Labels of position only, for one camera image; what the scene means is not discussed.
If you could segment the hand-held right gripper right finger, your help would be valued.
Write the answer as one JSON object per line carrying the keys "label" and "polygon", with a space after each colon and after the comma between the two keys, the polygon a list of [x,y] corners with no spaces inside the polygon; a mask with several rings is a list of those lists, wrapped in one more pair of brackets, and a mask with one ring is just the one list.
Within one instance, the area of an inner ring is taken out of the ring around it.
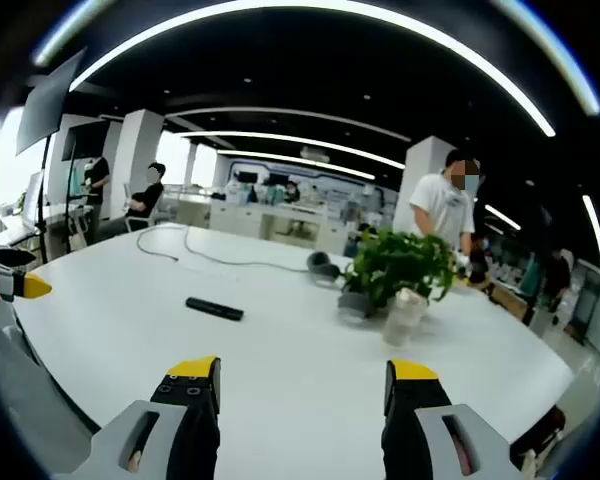
{"label": "hand-held right gripper right finger", "polygon": [[415,362],[386,364],[381,435],[387,479],[521,479],[509,444],[466,404],[453,404],[438,375]]}

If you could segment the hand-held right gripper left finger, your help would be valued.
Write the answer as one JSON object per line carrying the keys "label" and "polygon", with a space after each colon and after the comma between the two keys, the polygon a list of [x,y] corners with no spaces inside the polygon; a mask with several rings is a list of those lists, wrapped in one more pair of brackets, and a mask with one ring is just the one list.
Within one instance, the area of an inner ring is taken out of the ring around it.
{"label": "hand-held right gripper left finger", "polygon": [[207,356],[167,371],[91,439],[69,479],[212,479],[220,446],[221,360]]}

